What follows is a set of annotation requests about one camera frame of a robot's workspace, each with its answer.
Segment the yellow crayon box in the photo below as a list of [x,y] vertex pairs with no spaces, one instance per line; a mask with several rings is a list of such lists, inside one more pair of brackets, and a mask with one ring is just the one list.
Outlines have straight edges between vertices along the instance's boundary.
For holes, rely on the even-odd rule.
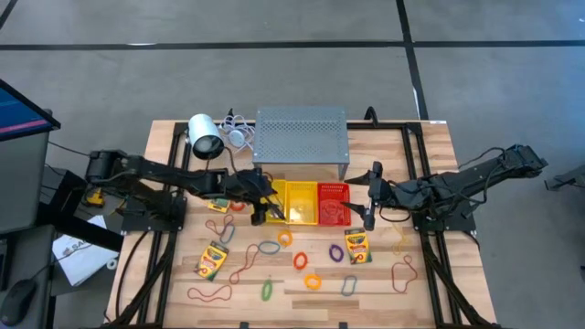
[[346,229],[346,245],[351,264],[372,261],[366,231],[363,228]]
[[221,246],[215,241],[211,241],[209,246],[205,248],[199,263],[195,266],[195,273],[199,274],[209,281],[213,281],[219,268],[226,261],[229,249]]

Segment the red tray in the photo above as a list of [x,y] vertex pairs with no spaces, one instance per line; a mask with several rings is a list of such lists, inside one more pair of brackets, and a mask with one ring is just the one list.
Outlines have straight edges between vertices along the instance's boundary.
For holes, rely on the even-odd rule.
[[341,202],[349,202],[349,185],[343,183],[319,183],[319,225],[349,226],[351,212]]

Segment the yellow basket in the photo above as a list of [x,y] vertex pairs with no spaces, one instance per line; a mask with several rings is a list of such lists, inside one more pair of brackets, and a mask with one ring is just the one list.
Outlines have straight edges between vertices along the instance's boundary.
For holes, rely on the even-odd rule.
[[[282,213],[284,214],[284,201],[286,200],[286,180],[274,179],[272,182],[272,189],[275,190],[277,194],[271,195],[268,198],[274,205],[279,206]],[[261,203],[266,203],[266,200],[263,198]],[[266,222],[283,224],[284,220],[274,217],[271,212],[268,211],[266,212]]]
[[295,225],[317,225],[317,182],[286,182],[286,221]]

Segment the wooden tabletop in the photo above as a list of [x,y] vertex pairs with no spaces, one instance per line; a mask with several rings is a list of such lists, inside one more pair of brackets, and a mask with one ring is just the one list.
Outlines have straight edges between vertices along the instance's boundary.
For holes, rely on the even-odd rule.
[[[166,163],[174,125],[175,121],[153,122],[144,153],[146,158]],[[457,164],[447,124],[422,122],[422,127],[431,171],[440,173],[456,170]],[[346,177],[362,175],[371,168],[373,161],[379,161],[384,165],[384,178],[395,181],[409,179],[399,131],[349,130],[348,134],[351,154]],[[411,138],[411,141],[418,176],[421,176],[415,138]],[[180,146],[179,150],[178,164],[181,162],[183,147]],[[203,167],[205,162],[192,155],[189,169]],[[228,153],[224,152],[219,158],[211,161],[210,167],[229,167]],[[242,151],[236,155],[236,167],[239,170],[252,167],[250,151]],[[336,182],[337,178],[335,165],[265,165],[263,170],[270,172],[275,178],[288,180]],[[353,203],[366,204],[367,187],[350,186],[350,199]],[[239,283],[230,284],[233,291],[230,300],[202,302],[188,298],[187,291],[190,288],[197,288],[209,295],[223,285],[229,284],[230,274],[244,265],[246,248],[263,240],[276,240],[277,234],[285,228],[278,225],[253,227],[248,211],[249,207],[241,213],[233,213],[236,231],[233,240],[228,244],[229,255],[216,279],[210,282],[195,274],[193,269],[209,242],[218,240],[218,236],[205,227],[206,220],[216,221],[218,228],[222,229],[221,221],[224,215],[208,210],[206,201],[187,196],[185,225],[183,231],[178,234],[173,260],[165,327],[234,327],[238,326],[239,322],[249,322],[250,327],[337,327],[340,322],[347,322],[349,327],[434,327],[420,239],[411,221],[393,225],[378,218],[376,229],[367,233],[373,261],[357,265],[350,265],[347,255],[341,263],[335,263],[329,258],[328,250],[332,243],[344,246],[345,227],[289,226],[288,229],[293,235],[292,245],[281,249],[276,255],[260,253],[254,265],[240,274]],[[384,216],[400,219],[406,214],[386,209]],[[361,227],[362,220],[359,215],[352,213],[352,228]],[[399,249],[400,231],[404,233],[406,240]],[[108,315],[111,318],[114,317],[113,306],[122,266],[139,236],[140,233],[132,233],[124,239],[108,305]],[[460,232],[447,232],[445,238],[455,282],[479,314],[488,321],[495,322],[494,309],[477,246]],[[152,234],[149,234],[132,259],[123,283],[122,309],[143,284],[151,242]],[[293,257],[299,251],[304,251],[309,260],[307,267],[302,271],[293,267]],[[406,255],[412,257],[411,264],[418,277],[408,285],[405,293],[399,293],[396,290],[404,290],[406,282],[415,275],[407,265],[396,265],[394,270],[396,290],[393,288],[392,266],[397,262],[403,262]],[[310,291],[303,283],[305,275],[311,273],[323,279],[323,285],[318,291]],[[356,292],[345,297],[340,292],[344,277],[348,275],[357,277]],[[263,302],[261,288],[269,277],[273,282],[273,293],[269,301]],[[446,292],[441,283],[439,287],[444,317],[446,321],[450,321]],[[192,291],[191,297],[194,296],[202,297]],[[216,296],[227,298],[229,288],[224,288]],[[149,305],[148,321],[151,322],[154,320],[157,297],[158,284],[154,287]]]

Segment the white paper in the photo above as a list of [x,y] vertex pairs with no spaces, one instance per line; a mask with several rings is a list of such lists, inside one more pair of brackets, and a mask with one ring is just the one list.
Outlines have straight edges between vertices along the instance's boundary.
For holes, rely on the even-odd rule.
[[[88,220],[88,222],[101,228],[106,228],[106,222],[103,216],[95,216]],[[55,254],[57,259],[67,256],[76,249],[80,250],[75,251],[66,259],[59,261],[61,268],[72,286],[82,284],[109,260],[118,257],[118,252],[92,246],[81,239],[67,235],[53,241],[53,254]]]

